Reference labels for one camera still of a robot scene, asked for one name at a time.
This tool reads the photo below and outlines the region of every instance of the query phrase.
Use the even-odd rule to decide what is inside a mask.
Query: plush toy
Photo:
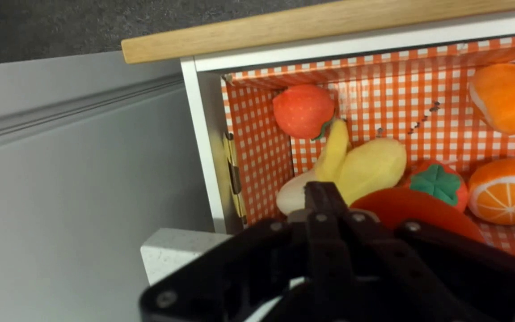
[[[287,217],[289,213],[305,208],[305,184],[309,181],[314,181],[312,172],[303,172],[282,184],[282,188],[276,192],[276,209],[282,215]]]
[[[427,193],[402,186],[364,195],[352,208],[375,213],[386,229],[396,229],[407,220],[418,220],[470,240],[482,240],[477,226],[466,215]]]
[[[470,211],[491,224],[515,226],[515,158],[479,166],[468,179]]]
[[[289,86],[273,97],[273,118],[291,138],[318,138],[334,115],[327,90],[312,84]]]
[[[334,179],[346,204],[371,192],[394,186],[405,170],[405,150],[400,141],[375,138],[352,149]]]
[[[402,186],[427,193],[459,213],[468,204],[468,190],[459,174],[434,161],[416,163]]]
[[[348,131],[343,120],[332,120],[323,152],[316,159],[312,172],[316,181],[332,183],[348,152]]]
[[[515,65],[491,65],[475,72],[470,97],[491,129],[515,134]]]

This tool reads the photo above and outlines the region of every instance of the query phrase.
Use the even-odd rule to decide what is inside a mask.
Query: red gingham fabric
[[[323,147],[323,140],[293,140],[276,129],[271,98],[285,86],[327,88],[353,145],[394,138],[411,163],[436,159],[466,177],[480,161],[515,156],[515,136],[489,131],[468,97],[468,79],[493,63],[515,63],[515,36],[228,73],[221,97],[239,154],[246,222],[278,215],[276,190],[310,170]],[[480,233],[515,254],[515,227],[480,224]]]

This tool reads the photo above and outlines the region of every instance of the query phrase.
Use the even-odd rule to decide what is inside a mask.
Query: gray cabinet
[[[0,65],[0,322],[128,322],[158,227],[210,231],[175,65]]]

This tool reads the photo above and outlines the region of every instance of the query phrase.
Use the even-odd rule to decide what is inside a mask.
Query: plush orange
[[[312,84],[289,86],[273,97],[273,118],[291,138],[318,138],[328,125],[334,107],[328,91]]]
[[[477,70],[468,90],[473,106],[491,129],[515,134],[515,65]]]
[[[352,208],[375,213],[386,229],[396,229],[407,220],[418,220],[468,240],[482,240],[471,218],[430,195],[409,188],[373,192],[355,200]]]
[[[477,166],[468,179],[470,211],[491,224],[515,226],[515,158]]]

